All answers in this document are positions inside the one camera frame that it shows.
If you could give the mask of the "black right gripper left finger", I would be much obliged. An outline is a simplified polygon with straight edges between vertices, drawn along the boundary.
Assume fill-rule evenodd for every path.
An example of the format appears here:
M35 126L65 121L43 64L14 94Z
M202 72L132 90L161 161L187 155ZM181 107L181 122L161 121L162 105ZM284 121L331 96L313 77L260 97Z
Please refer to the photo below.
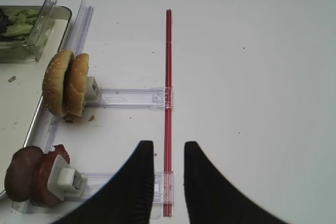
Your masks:
M140 141L119 171L55 223L149 223L154 197L152 141Z

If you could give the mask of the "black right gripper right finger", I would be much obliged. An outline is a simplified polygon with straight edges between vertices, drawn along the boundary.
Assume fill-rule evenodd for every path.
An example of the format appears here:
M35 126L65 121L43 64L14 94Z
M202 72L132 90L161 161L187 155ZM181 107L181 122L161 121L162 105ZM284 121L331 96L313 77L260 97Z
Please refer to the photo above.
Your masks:
M194 141L184 146L184 195L190 223L285 223L235 188Z

